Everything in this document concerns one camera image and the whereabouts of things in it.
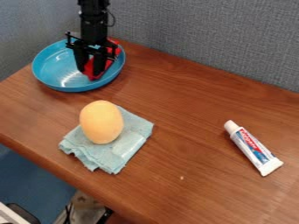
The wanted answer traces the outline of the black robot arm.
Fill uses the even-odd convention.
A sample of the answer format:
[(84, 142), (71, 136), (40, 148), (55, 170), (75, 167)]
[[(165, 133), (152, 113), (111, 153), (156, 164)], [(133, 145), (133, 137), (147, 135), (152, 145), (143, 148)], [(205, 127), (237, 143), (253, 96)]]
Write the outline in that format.
[(79, 71), (91, 81), (108, 70), (121, 50), (117, 42), (108, 38), (109, 0), (79, 0), (80, 37), (65, 32), (65, 46), (73, 51)]

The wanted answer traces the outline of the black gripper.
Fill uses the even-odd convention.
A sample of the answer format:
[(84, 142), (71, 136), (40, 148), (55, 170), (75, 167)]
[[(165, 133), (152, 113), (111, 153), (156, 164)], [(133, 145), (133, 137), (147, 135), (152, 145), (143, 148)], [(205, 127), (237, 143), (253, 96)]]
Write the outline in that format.
[[(87, 46), (99, 46), (108, 41), (108, 13), (97, 14), (80, 13), (80, 36), (77, 37), (69, 31), (65, 32), (65, 46), (73, 51), (77, 69), (84, 72), (84, 66), (89, 61), (89, 55), (85, 52)], [(93, 55), (93, 75), (97, 76), (105, 69), (107, 64), (105, 47), (100, 47)]]

